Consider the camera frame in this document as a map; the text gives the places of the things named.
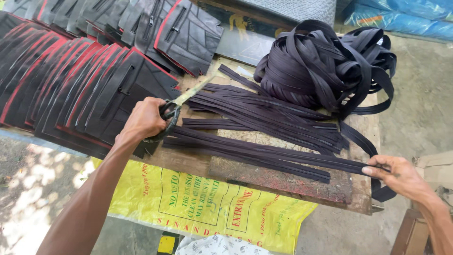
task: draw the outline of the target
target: yellow plastic sack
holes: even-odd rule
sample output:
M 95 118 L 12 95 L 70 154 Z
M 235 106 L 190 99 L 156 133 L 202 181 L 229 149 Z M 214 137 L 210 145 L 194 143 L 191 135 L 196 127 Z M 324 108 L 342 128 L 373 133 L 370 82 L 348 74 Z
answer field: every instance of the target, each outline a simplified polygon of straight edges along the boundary
M 93 158 L 97 167 L 101 160 Z M 129 160 L 109 216 L 182 235 L 230 235 L 294 252 L 317 204 Z

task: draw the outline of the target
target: gray fabric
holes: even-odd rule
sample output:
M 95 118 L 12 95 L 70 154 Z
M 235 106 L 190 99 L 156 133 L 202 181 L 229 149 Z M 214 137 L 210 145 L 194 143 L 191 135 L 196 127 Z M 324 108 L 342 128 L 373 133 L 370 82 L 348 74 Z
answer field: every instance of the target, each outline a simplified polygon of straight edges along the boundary
M 293 19 L 320 20 L 333 27 L 337 0 L 241 0 Z

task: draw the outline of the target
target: stack of leather pieces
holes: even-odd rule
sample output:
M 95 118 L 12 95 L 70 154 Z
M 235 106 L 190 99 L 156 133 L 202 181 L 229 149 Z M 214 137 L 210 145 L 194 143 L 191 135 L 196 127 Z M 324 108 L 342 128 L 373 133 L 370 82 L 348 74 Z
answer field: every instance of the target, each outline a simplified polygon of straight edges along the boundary
M 71 39 L 4 12 L 0 18 L 8 16 L 17 26 L 0 24 L 1 124 L 104 158 L 138 101 L 180 94 L 176 78 L 135 47 Z M 143 142 L 134 155 L 156 146 Z
M 66 36 L 135 46 L 168 71 L 206 74 L 220 21 L 190 0 L 7 0 L 3 8 Z

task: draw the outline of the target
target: scissor handle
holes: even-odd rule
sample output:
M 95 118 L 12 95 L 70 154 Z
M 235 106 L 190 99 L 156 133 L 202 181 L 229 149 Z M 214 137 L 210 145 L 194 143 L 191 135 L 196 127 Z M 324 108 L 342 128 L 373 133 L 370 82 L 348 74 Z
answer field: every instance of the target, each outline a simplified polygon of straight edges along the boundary
M 160 114 L 160 117 L 163 119 L 163 120 L 168 120 L 170 119 L 171 117 L 173 117 L 173 119 L 170 121 L 170 123 L 168 123 L 167 127 L 165 128 L 165 130 L 163 130 L 162 132 L 160 132 L 159 134 L 155 135 L 155 136 L 152 136 L 152 137 L 148 137 L 148 138 L 145 138 L 143 139 L 144 142 L 149 142 L 149 143 L 153 143 L 153 142 L 159 142 L 161 141 L 164 137 L 166 137 L 167 135 L 169 135 L 171 132 L 173 132 L 173 129 L 174 129 L 174 126 L 176 126 L 176 123 L 178 122 L 178 117 L 179 117 L 179 114 L 181 113 L 181 106 L 180 105 L 177 105 L 173 102 L 171 102 L 170 100 L 166 99 L 165 100 L 167 103 L 161 107 L 159 107 L 159 114 Z M 167 109 L 169 109 L 171 106 L 174 106 L 173 110 L 168 112 L 168 113 L 165 113 L 165 111 Z

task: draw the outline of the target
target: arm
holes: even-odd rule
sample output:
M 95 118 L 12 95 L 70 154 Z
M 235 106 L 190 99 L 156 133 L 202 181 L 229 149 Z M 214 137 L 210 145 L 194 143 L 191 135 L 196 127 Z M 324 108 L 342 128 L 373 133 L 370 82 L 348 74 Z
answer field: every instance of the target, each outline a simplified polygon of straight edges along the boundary
M 453 222 L 448 207 L 417 173 L 414 166 L 402 157 L 376 155 L 368 161 L 362 172 L 381 179 L 396 193 L 413 200 L 428 224 L 429 234 L 436 255 L 453 251 Z
M 165 129 L 159 115 L 159 105 L 164 104 L 162 99 L 148 97 L 135 105 L 114 146 L 58 215 L 37 255 L 91 253 L 129 157 L 141 140 Z

